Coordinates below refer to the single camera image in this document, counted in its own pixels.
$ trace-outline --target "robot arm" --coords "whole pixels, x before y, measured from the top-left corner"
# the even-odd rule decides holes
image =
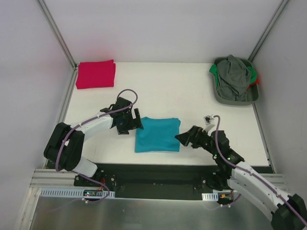
[[[63,122],[57,124],[45,148],[44,156],[56,163],[60,153],[58,162],[61,169],[100,179],[101,170],[97,170],[97,165],[82,157],[83,143],[99,132],[113,127],[117,128],[119,135],[129,134],[129,130],[136,128],[143,129],[138,109],[134,109],[136,118],[132,117],[132,105],[132,102],[118,97],[115,104],[100,110],[89,119],[70,125]]]
[[[184,146],[191,143],[192,148],[202,147],[213,155],[219,169],[206,184],[215,190],[231,188],[238,191],[271,221],[275,230],[303,229],[307,220],[304,200],[297,194],[290,196],[276,188],[253,170],[229,147],[224,131],[216,130],[209,136],[208,131],[214,126],[214,118],[207,116],[205,121],[205,129],[193,126],[175,138]]]

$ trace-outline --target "white tabletop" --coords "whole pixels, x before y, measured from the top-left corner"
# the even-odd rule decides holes
[[[203,117],[220,115],[230,146],[245,161],[267,166],[268,161],[257,121],[250,106],[228,106],[216,101],[213,94],[211,64],[195,63],[116,63],[114,88],[78,90],[74,88],[65,123],[92,117],[100,109],[116,101],[126,88],[137,92],[141,117],[170,118],[181,121],[180,132],[197,125],[204,127]],[[122,94],[134,101],[131,92]],[[199,148],[180,146],[180,152],[135,153],[135,130],[118,135],[116,128],[106,130],[87,140],[83,156],[96,163],[215,165],[212,155]]]

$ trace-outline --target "gray plastic basket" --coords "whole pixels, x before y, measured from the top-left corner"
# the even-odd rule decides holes
[[[219,57],[214,61],[214,64],[217,65],[220,61],[225,60],[226,57]],[[244,65],[246,65],[247,67],[253,66],[251,64],[250,61],[245,60],[245,59],[241,59],[241,61],[244,63]],[[247,93],[247,101],[245,102],[237,102],[237,101],[231,101],[231,100],[227,100],[224,99],[222,97],[219,96],[219,94],[217,93],[217,89],[216,89],[216,82],[215,82],[215,77],[213,77],[213,87],[214,87],[214,95],[216,100],[219,103],[222,104],[228,104],[228,105],[250,105],[255,103],[258,98],[259,98],[259,94],[258,94],[258,85],[252,85],[249,89],[248,89],[248,93]]]

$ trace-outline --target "folded red cloth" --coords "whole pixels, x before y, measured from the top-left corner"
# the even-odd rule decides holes
[[[114,60],[81,62],[77,89],[114,87],[115,67]]]

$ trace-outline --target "green cloth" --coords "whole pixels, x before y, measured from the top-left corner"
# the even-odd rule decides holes
[[[218,87],[218,85],[219,85],[219,75],[217,73],[217,66],[212,65],[209,72],[215,76],[215,84],[216,84],[216,87]]]
[[[257,72],[252,68],[252,66],[249,66],[248,69],[251,72],[250,84],[252,84],[257,80]]]
[[[255,71],[254,68],[252,68],[252,66],[249,66],[248,69],[251,72],[250,84],[252,84],[257,80],[257,72]],[[215,76],[215,84],[216,84],[216,87],[218,87],[219,76],[218,76],[218,73],[217,73],[217,66],[212,65],[209,72]]]

